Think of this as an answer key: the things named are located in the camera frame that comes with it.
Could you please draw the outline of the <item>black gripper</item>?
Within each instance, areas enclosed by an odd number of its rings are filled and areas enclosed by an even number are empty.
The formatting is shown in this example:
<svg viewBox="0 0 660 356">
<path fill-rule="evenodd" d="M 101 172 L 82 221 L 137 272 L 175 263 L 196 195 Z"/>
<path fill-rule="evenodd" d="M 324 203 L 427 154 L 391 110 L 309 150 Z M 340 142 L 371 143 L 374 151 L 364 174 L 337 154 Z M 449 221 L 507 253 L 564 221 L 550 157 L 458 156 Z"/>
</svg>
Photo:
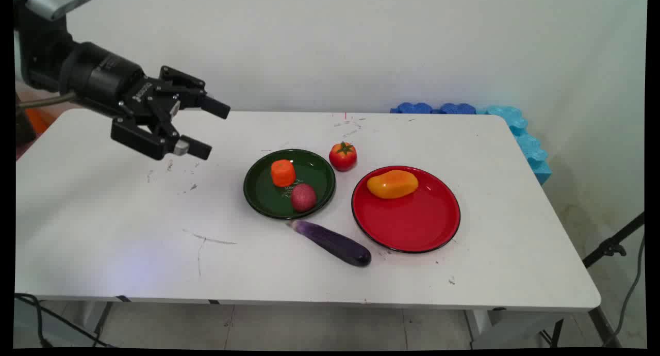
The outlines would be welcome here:
<svg viewBox="0 0 660 356">
<path fill-rule="evenodd" d="M 151 78 L 137 63 L 90 42 L 68 42 L 58 64 L 58 92 L 72 93 L 76 103 L 112 118 L 111 138 L 153 160 L 167 154 L 208 160 L 212 146 L 180 135 L 170 123 L 179 108 L 228 118 L 231 107 L 205 86 L 168 66 L 161 67 L 158 79 Z"/>
</svg>

